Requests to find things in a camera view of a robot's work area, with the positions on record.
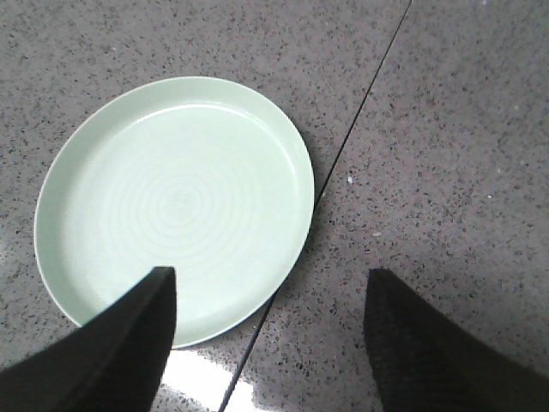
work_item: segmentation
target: plate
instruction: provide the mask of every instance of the plate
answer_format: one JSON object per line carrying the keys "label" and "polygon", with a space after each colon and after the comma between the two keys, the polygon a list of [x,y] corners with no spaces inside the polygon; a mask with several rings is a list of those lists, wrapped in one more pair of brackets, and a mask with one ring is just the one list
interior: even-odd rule
{"label": "plate", "polygon": [[174,266],[174,347],[229,330],[295,264],[314,181],[270,100],[212,77],[136,88],[99,109],[46,175],[34,222],[44,283],[85,324],[154,266]]}

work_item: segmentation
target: light green plate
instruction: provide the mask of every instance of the light green plate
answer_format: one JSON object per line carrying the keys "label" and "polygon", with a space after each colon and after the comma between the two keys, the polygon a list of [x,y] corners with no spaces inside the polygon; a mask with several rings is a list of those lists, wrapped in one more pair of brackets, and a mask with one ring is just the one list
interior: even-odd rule
{"label": "light green plate", "polygon": [[174,266],[174,347],[188,346],[280,286],[313,197],[303,140],[271,101],[210,77],[154,82],[98,110],[53,162],[35,216],[39,270],[82,325],[153,266]]}

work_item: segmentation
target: speckled gray floor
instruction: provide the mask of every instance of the speckled gray floor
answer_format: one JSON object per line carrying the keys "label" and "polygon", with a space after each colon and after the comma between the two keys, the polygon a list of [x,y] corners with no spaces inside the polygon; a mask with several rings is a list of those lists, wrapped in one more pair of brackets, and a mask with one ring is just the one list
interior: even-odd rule
{"label": "speckled gray floor", "polygon": [[[0,367],[73,329],[39,279],[33,212],[61,145],[111,97],[170,76],[256,88],[302,131],[320,192],[407,2],[304,3],[0,5]],[[361,326],[379,265],[549,374],[548,6],[412,4],[227,410],[381,410]],[[204,373],[154,410],[218,409],[261,315],[175,353],[173,370]]]}
{"label": "speckled gray floor", "polygon": [[[74,328],[39,279],[32,227],[45,173],[87,116],[112,97],[162,78],[242,82],[266,94],[298,126],[318,192],[405,6],[398,0],[299,6],[249,0],[2,2],[0,367]],[[173,367],[213,367],[216,379],[166,385],[154,410],[216,410],[261,314],[184,351],[187,357],[174,356]],[[201,391],[204,385],[207,391]]]}
{"label": "speckled gray floor", "polygon": [[549,374],[548,17],[413,3],[237,385],[255,410],[382,410],[362,330],[379,266]]}

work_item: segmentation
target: floor tile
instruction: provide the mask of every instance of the floor tile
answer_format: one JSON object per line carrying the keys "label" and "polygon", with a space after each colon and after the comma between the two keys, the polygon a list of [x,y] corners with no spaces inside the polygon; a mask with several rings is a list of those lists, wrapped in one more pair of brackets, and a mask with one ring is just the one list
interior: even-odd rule
{"label": "floor tile", "polygon": [[247,410],[382,410],[362,327],[380,266],[549,374],[548,13],[412,4],[237,385]]}
{"label": "floor tile", "polygon": [[[114,96],[171,76],[221,76],[242,82],[280,105],[301,130],[318,189],[406,4],[4,2],[0,367],[74,329],[39,279],[32,225],[48,167],[87,116]],[[219,382],[226,382],[223,372],[234,370],[258,317],[189,349],[195,357],[174,357],[175,364],[187,359],[185,365],[220,367]],[[209,399],[188,401],[166,385],[154,408],[212,409],[224,385],[219,383]]]}

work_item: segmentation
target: ceramic plate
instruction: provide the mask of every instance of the ceramic plate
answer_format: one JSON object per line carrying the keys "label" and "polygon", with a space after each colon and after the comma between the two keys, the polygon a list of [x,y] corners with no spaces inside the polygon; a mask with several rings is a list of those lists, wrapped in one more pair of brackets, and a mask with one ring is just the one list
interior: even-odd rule
{"label": "ceramic plate", "polygon": [[309,155],[288,117],[221,79],[179,77],[124,94],[65,143],[40,192],[39,270],[75,323],[154,266],[174,266],[174,347],[250,316],[281,285],[313,208]]}

